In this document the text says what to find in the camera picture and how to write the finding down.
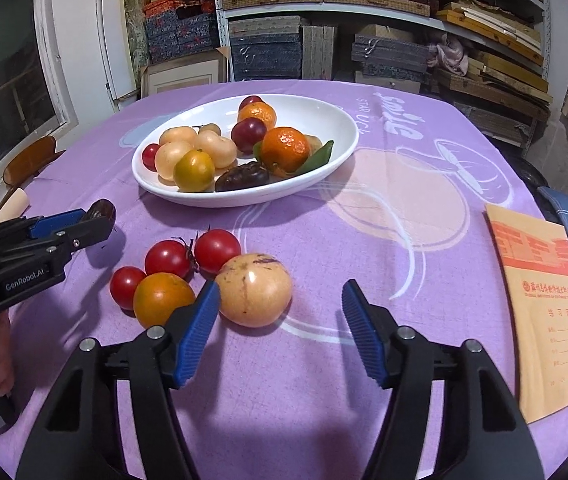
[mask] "yellow envelope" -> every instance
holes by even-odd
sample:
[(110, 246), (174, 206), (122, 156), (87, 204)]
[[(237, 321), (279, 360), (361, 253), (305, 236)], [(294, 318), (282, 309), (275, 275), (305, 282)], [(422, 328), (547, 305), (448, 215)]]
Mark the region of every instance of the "yellow envelope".
[(568, 406), (568, 238), (561, 225), (486, 211), (515, 320), (519, 408), (530, 423)]

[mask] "white oval plate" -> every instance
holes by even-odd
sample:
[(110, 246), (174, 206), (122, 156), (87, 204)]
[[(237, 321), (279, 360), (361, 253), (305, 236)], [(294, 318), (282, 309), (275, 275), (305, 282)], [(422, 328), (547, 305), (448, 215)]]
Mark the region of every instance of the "white oval plate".
[[(224, 192), (184, 193), (176, 186), (167, 186), (159, 181), (157, 173), (142, 164), (142, 152), (147, 145), (157, 142), (161, 134), (173, 126), (196, 126), (215, 123), (222, 135), (229, 137), (237, 123), (237, 108), (246, 96), (229, 97), (191, 108), (155, 128), (133, 155), (132, 170), (138, 184), (150, 193), (175, 202), (195, 207), (236, 207), (291, 195), (325, 179), (353, 153), (359, 140), (355, 121), (334, 105), (310, 97), (285, 94), (260, 94), (260, 97), (275, 108), (277, 126), (292, 126), (306, 135), (319, 137), (322, 143), (335, 142), (331, 160), (325, 166), (309, 173), (267, 184), (266, 186)], [(246, 164), (254, 158), (240, 158), (238, 164)]]

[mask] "window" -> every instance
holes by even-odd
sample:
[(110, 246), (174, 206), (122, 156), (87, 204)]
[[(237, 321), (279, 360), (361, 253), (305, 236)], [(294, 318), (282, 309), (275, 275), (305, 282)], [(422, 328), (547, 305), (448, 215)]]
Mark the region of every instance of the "window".
[(26, 146), (75, 124), (50, 0), (0, 0), (0, 180)]

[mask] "picture frame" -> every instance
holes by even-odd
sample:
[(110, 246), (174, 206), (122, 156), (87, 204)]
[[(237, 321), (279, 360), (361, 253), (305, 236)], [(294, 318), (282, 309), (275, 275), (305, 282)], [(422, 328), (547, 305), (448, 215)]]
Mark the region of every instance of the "picture frame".
[(228, 60), (218, 49), (178, 57), (141, 69), (142, 99), (150, 95), (228, 82)]

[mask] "blue gripper pad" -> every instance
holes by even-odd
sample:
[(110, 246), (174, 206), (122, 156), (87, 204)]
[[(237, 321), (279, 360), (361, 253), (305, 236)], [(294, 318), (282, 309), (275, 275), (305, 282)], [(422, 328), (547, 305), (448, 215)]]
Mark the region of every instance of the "blue gripper pad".
[(384, 343), (380, 339), (366, 308), (368, 301), (361, 298), (350, 282), (341, 289), (341, 308), (355, 340), (366, 374), (382, 386), (388, 377), (385, 367)]
[(64, 229), (77, 224), (80, 218), (86, 213), (83, 209), (74, 209), (73, 211), (66, 211), (59, 215), (47, 216), (30, 228), (30, 238), (36, 240), (37, 238), (46, 238), (53, 233), (63, 231)]
[(195, 300), (197, 311), (177, 347), (177, 362), (173, 377), (179, 388), (195, 375), (199, 359), (217, 319), (220, 301), (219, 286), (215, 282), (212, 282), (210, 288), (202, 291)]

